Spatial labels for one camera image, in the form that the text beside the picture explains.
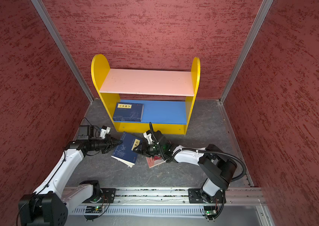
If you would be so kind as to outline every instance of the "bookshelf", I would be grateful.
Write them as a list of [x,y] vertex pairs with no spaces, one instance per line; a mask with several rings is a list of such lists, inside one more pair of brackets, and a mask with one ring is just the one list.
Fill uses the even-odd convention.
[[[95,55],[92,80],[117,132],[144,133],[152,122],[163,134],[186,134],[200,82],[200,60],[195,57],[190,72],[166,70],[111,69],[106,57]],[[185,101],[122,100],[142,103],[141,122],[113,121],[119,94],[185,96]]]

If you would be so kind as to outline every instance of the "book cover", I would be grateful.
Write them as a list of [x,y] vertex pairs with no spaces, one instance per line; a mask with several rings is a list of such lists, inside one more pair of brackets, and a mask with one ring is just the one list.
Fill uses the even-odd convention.
[[142,121],[143,104],[117,103],[113,114],[113,121]]
[[147,164],[148,164],[148,167],[149,168],[152,168],[154,166],[158,166],[159,164],[162,164],[165,162],[165,160],[163,160],[162,158],[161,159],[155,159],[155,158],[148,158],[146,157],[146,160],[147,160]]
[[123,143],[117,146],[112,157],[132,167],[136,163],[138,155],[132,150],[137,147],[142,140],[127,132],[123,132],[121,141],[123,141]]

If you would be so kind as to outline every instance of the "black wire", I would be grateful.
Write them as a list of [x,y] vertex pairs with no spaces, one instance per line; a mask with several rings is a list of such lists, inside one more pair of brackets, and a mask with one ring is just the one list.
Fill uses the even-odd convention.
[[173,161],[173,159],[175,158],[175,156],[180,153],[181,151],[196,151],[196,149],[194,148],[190,148],[190,147],[183,147],[182,149],[178,149],[175,153],[173,153],[172,157],[166,161],[167,163]]
[[99,153],[99,151],[97,151],[97,153],[95,153],[94,155],[89,155],[89,154],[86,154],[87,156],[95,156]]
[[[198,151],[198,153],[210,153],[210,154],[217,154],[217,155],[223,155],[223,156],[226,156],[226,157],[230,157],[232,158],[233,160],[237,161],[238,163],[240,163],[241,167],[242,167],[242,171],[241,173],[232,178],[231,181],[235,181],[235,180],[238,180],[240,178],[242,178],[244,175],[246,175],[246,166],[245,164],[243,163],[243,161],[241,159],[239,159],[238,157],[236,156],[233,156],[229,153],[225,153],[225,152],[220,152],[220,151],[212,151],[212,150],[197,150],[197,149],[194,149],[194,148],[190,148],[190,147],[184,147],[182,148],[182,150],[188,150],[188,151]],[[173,155],[172,155],[172,158],[170,159],[169,162],[171,162],[173,160],[173,158],[175,157],[176,154],[178,154],[179,151],[176,151]]]
[[109,209],[109,205],[110,205],[111,203],[108,203],[108,207],[107,207],[107,209],[101,214],[101,215],[103,215],[103,214],[105,214],[106,212],[107,212],[107,210]]
[[221,152],[221,151],[212,151],[212,150],[198,150],[198,152],[199,153],[211,153],[211,154],[223,155],[223,156],[226,156],[226,157],[230,157],[233,160],[236,160],[238,163],[240,163],[240,165],[242,166],[242,172],[238,176],[232,178],[231,181],[238,180],[238,179],[242,178],[244,175],[246,175],[246,166],[245,166],[245,164],[243,163],[243,161],[241,159],[239,159],[236,156],[233,156],[233,155],[231,155],[229,153],[225,153],[225,152]]
[[218,211],[217,215],[213,218],[216,219],[222,212],[222,210],[224,209],[225,206],[225,190],[222,191],[222,206],[221,209]]
[[83,120],[83,119],[87,120],[87,122],[88,122],[90,125],[92,125],[86,117],[82,118],[82,120]]
[[154,140],[154,145],[160,150],[160,154],[162,156],[162,159],[164,159],[165,161],[167,161],[168,159],[165,156],[165,153],[163,152],[163,149],[161,147],[161,145],[159,144],[157,138],[154,136],[154,131],[153,131],[153,126],[152,123],[149,123],[149,129],[151,130],[152,136],[153,136],[153,140]]
[[[63,165],[63,163],[66,161],[66,152],[65,152],[65,150],[64,150],[64,147],[63,147],[63,153],[64,153],[64,159],[63,159],[62,163],[60,164],[60,166],[58,167],[58,169],[55,171],[55,173],[53,174],[53,176],[51,176],[51,178],[49,179],[48,183],[43,187],[43,189],[40,190],[40,192],[42,192],[46,187],[49,187],[49,186],[48,186],[49,182],[53,179],[54,175],[58,172],[59,168],[60,168],[60,167]],[[19,215],[20,215],[20,212],[21,212],[22,208],[23,208],[28,202],[30,202],[33,198],[35,198],[36,195],[39,195],[40,192],[34,194],[28,201],[26,201],[26,203],[24,203],[24,205],[22,205],[22,206],[20,207],[19,212],[18,212],[18,214],[17,214],[17,216],[16,216],[16,226],[18,226]]]

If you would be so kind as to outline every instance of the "yellow side panel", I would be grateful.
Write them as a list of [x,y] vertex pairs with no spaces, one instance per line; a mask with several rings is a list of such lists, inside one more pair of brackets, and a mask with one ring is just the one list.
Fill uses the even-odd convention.
[[[153,130],[160,130],[163,134],[185,134],[186,125],[173,125],[173,124],[152,124]],[[149,130],[148,123],[119,123],[117,132],[129,132],[129,133],[144,133]]]
[[[110,70],[109,63],[103,54],[98,54],[93,57],[92,60],[92,80],[93,84],[102,100],[104,107],[107,110],[109,118],[112,120],[113,113],[116,107],[116,103],[120,102],[118,93],[100,93],[100,89],[104,80],[106,79]],[[118,127],[119,123],[115,123],[112,120],[114,127]]]
[[187,133],[187,129],[189,127],[189,119],[191,118],[193,105],[195,103],[198,85],[200,84],[200,59],[195,57],[192,62],[191,67],[191,76],[192,76],[192,85],[193,85],[193,97],[186,97],[185,104],[186,104],[186,116],[187,116],[187,125],[185,126],[185,134]]
[[103,54],[98,54],[93,57],[92,80],[98,93],[110,69],[107,58]]
[[[144,133],[149,130],[147,123],[126,123],[126,122],[114,122],[112,117],[116,108],[116,103],[120,102],[121,99],[118,93],[101,93],[100,89],[106,79],[110,70],[109,63],[104,55],[95,55],[92,60],[92,80],[99,97],[101,98],[104,107],[107,110],[109,118],[111,119],[114,127],[118,132],[129,132],[129,133]],[[186,97],[186,115],[187,125],[173,125],[173,124],[153,124],[155,131],[160,130],[163,134],[186,134],[189,119],[191,117],[193,104],[196,99],[198,90],[198,84],[200,82],[200,60],[195,57],[191,68],[192,84],[193,84],[193,97]]]

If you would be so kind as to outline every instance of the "metal corner post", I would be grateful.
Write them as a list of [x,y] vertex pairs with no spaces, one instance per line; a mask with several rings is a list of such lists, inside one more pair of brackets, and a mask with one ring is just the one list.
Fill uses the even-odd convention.
[[256,18],[252,24],[252,27],[250,29],[249,34],[247,35],[247,38],[245,40],[244,46],[241,49],[240,55],[235,63],[234,69],[230,75],[230,79],[228,80],[224,91],[222,92],[222,95],[220,97],[220,103],[223,104],[225,102],[225,99],[231,89],[232,84],[234,83],[234,80],[237,76],[237,74],[239,73],[239,70],[243,64],[243,62],[245,61],[245,58],[252,46],[253,41],[256,38],[257,33],[260,30],[260,27],[262,25],[262,23],[264,22],[264,19],[266,17],[266,14],[268,13],[270,6],[272,4],[273,0],[263,0],[263,2],[261,3],[259,12],[256,15]]
[[49,14],[48,14],[48,11],[46,10],[43,2],[41,0],[31,0],[31,2],[33,3],[35,9],[39,13],[40,18],[43,20],[49,33],[53,37],[59,50],[62,52],[62,55],[64,56],[69,67],[71,68],[73,74],[75,75],[76,79],[78,80],[81,88],[85,92],[85,95],[88,97],[88,100],[92,103],[94,100],[94,97],[93,97],[92,93],[90,92],[90,89],[89,89],[87,83],[85,82],[82,74],[80,73],[80,70],[76,66],[69,50],[67,49],[67,46],[65,45],[63,39],[60,37],[60,34],[59,34],[58,30],[56,29],[53,21],[51,20]]
[[[235,136],[235,133],[234,133],[234,130],[232,129],[232,126],[231,126],[231,123],[230,123],[230,120],[229,120],[229,117],[227,116],[227,113],[226,113],[226,110],[225,110],[225,107],[223,104],[221,104],[219,101],[217,102],[218,103],[218,107],[220,108],[220,113],[223,117],[223,120],[225,122],[225,128],[227,130],[227,132],[229,133],[229,139],[230,139],[230,142],[231,142],[231,146],[234,150],[237,151],[237,154],[238,156],[240,157],[240,159],[245,163],[245,166],[247,168],[247,165],[246,165],[246,162],[245,162],[245,159],[241,153],[241,150],[240,150],[240,147],[239,147],[239,144],[237,142],[237,139],[236,139],[236,136]],[[254,183],[251,179],[251,176],[250,176],[250,173],[247,172],[246,173],[246,176],[247,176],[247,179],[248,179],[248,182],[250,184],[251,187],[254,186]]]

